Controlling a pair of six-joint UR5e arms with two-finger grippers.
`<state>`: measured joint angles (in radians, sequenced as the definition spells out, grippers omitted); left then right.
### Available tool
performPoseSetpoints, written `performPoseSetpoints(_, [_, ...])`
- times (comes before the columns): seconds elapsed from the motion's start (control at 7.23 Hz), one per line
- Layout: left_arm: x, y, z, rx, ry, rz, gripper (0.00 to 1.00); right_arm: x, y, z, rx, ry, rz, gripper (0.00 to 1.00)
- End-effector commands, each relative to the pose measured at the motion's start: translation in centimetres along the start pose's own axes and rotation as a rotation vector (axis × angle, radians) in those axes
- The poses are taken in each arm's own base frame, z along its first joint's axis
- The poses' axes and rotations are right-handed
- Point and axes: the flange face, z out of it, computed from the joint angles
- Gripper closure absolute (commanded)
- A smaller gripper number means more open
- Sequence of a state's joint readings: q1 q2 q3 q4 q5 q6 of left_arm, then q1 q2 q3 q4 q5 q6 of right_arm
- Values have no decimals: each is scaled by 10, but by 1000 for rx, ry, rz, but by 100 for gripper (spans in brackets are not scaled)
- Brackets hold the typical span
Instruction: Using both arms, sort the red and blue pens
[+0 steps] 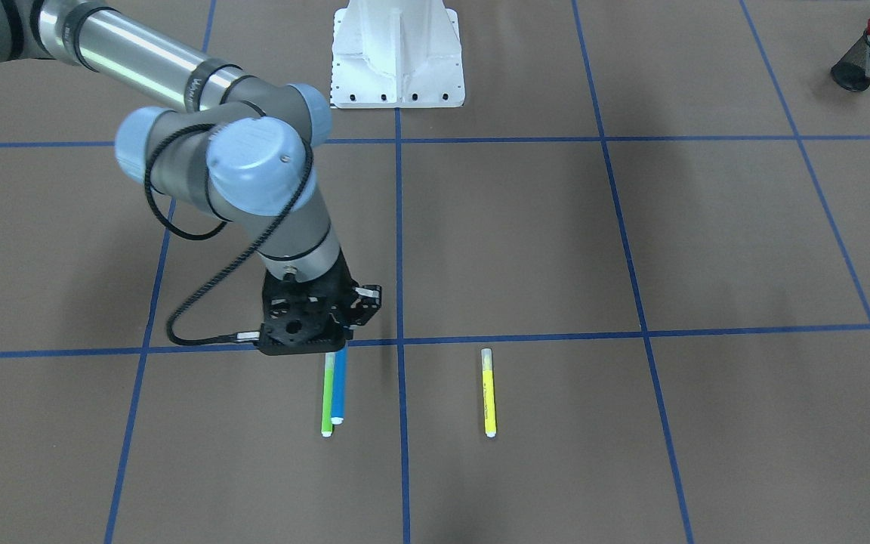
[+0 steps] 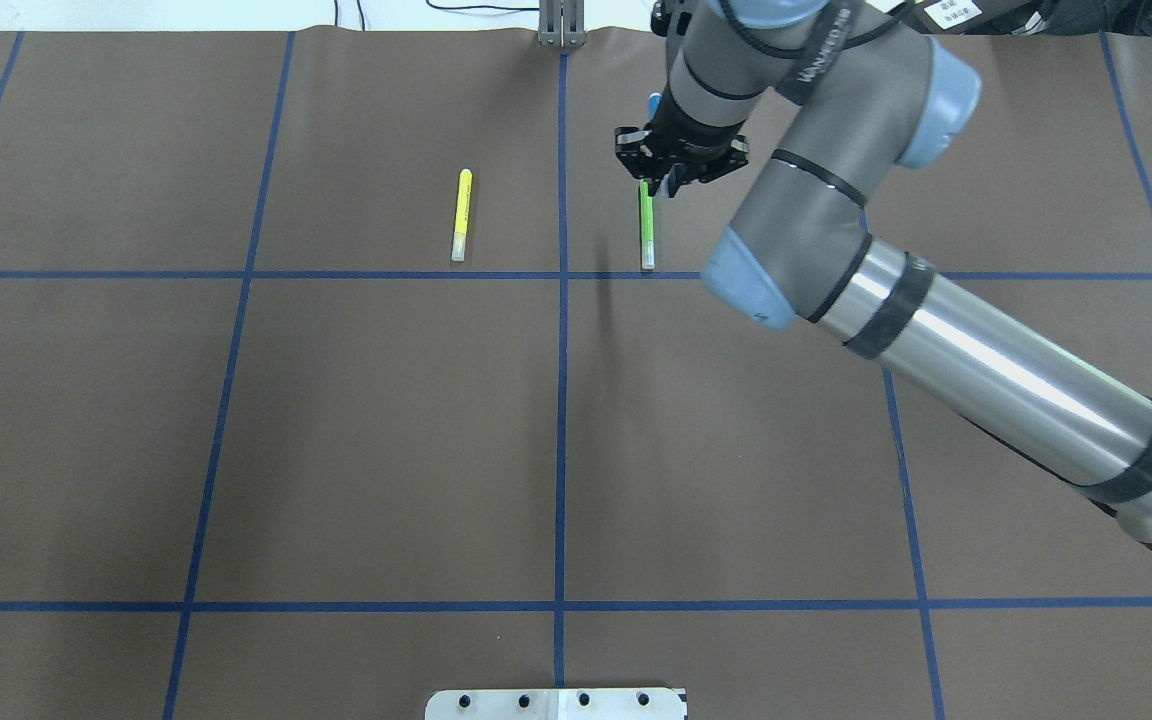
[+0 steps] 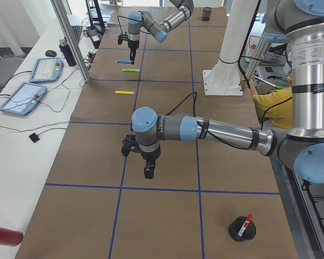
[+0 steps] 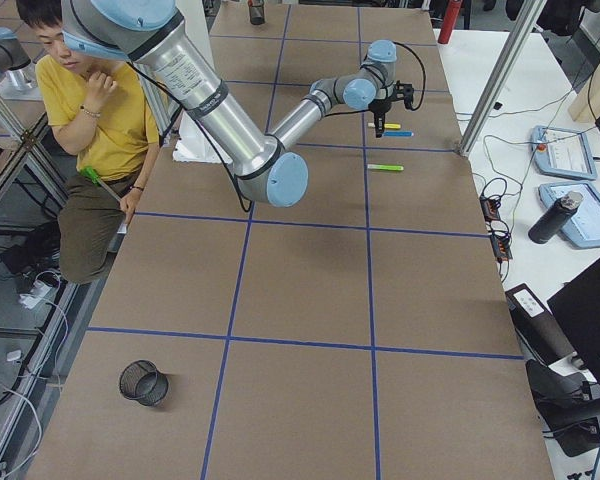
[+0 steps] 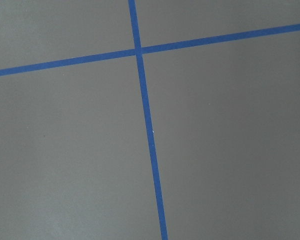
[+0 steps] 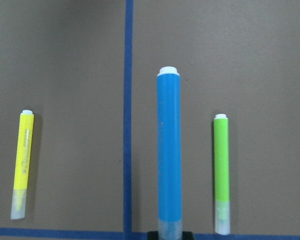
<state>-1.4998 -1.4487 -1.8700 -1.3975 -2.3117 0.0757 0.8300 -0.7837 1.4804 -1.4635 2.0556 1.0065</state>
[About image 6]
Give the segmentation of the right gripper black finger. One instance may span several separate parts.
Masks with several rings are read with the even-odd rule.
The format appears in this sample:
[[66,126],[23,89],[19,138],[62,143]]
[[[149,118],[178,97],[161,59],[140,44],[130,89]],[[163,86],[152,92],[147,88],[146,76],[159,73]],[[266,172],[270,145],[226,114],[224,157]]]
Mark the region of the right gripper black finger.
[[164,234],[160,231],[149,231],[146,234],[147,240],[194,240],[194,234],[190,231]]

